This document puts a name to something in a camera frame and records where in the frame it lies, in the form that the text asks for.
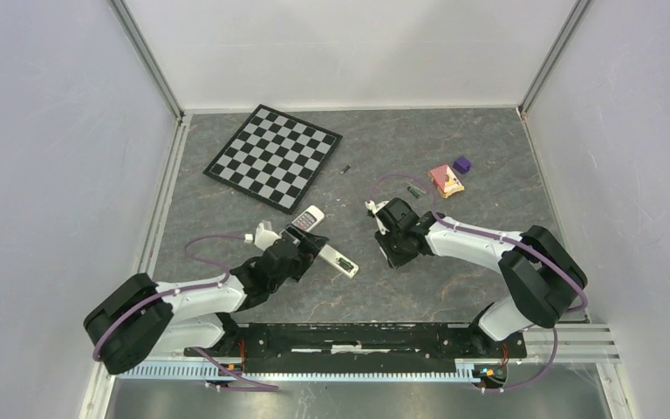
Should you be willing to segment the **long white remote control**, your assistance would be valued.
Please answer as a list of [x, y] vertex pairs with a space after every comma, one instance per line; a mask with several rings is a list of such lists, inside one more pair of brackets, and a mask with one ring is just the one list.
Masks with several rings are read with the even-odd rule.
[[319, 252], [318, 257], [338, 270], [348, 278], [353, 278], [359, 271], [359, 266], [350, 258], [326, 244]]

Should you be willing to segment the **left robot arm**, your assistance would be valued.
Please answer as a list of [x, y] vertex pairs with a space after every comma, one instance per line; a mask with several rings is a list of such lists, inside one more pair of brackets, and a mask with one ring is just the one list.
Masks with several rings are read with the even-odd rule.
[[232, 354], [239, 332], [231, 313], [260, 306], [286, 280], [300, 280], [329, 243], [293, 225], [283, 236], [263, 236], [251, 237], [262, 254], [223, 267], [217, 277], [168, 283], [141, 272], [128, 278], [84, 319], [93, 359], [122, 374], [154, 354], [193, 347]]

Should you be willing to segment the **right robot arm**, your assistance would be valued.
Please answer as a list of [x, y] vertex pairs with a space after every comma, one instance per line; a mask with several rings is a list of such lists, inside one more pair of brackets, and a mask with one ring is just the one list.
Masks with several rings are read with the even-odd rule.
[[499, 231], [433, 211], [418, 216], [400, 198], [368, 201], [366, 208], [376, 220], [374, 237], [391, 268], [431, 256], [461, 259], [502, 276], [509, 296], [484, 309], [468, 334], [471, 349], [480, 356], [494, 354], [513, 333], [529, 326], [550, 329], [565, 313], [588, 304], [585, 273], [542, 226]]

